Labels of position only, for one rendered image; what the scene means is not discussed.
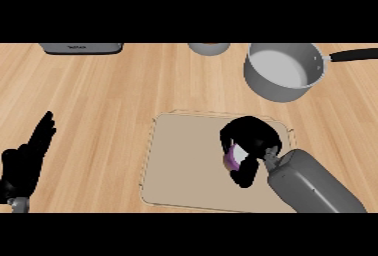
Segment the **beige tray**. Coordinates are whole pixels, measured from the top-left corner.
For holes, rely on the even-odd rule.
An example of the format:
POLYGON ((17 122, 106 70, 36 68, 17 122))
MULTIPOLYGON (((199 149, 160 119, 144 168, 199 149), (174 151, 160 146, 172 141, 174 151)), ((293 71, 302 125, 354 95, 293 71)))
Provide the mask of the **beige tray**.
POLYGON ((144 203, 228 212, 293 211, 267 185, 264 167, 246 189, 228 176, 219 130, 236 117, 184 110, 154 117, 140 189, 144 203))

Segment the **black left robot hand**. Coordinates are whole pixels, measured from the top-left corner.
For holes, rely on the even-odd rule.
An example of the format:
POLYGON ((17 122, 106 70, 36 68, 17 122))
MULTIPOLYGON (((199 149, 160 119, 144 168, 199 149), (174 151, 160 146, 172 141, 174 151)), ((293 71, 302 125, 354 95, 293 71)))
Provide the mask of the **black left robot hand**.
POLYGON ((45 112, 24 144, 1 153, 0 204, 29 198, 38 183, 42 159, 55 133, 53 113, 45 112))

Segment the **grey cup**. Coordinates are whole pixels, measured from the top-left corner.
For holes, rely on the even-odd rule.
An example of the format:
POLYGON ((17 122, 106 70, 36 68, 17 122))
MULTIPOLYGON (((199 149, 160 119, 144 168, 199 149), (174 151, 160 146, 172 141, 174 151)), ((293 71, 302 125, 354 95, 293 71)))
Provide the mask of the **grey cup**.
POLYGON ((221 54, 227 50, 228 46, 228 43, 188 43, 191 51, 202 56, 215 56, 221 54))

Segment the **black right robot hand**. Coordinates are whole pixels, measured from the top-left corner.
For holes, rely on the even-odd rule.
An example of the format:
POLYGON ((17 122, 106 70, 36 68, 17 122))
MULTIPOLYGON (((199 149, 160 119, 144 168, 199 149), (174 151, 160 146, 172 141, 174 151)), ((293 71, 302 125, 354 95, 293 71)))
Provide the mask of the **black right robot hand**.
POLYGON ((253 116, 233 119, 219 130, 222 152, 228 153, 236 143, 247 153, 240 162, 239 169, 230 171, 230 178, 240 188, 253 183, 258 170, 258 159, 264 159, 265 152, 277 155, 281 149, 278 134, 271 126, 253 116))

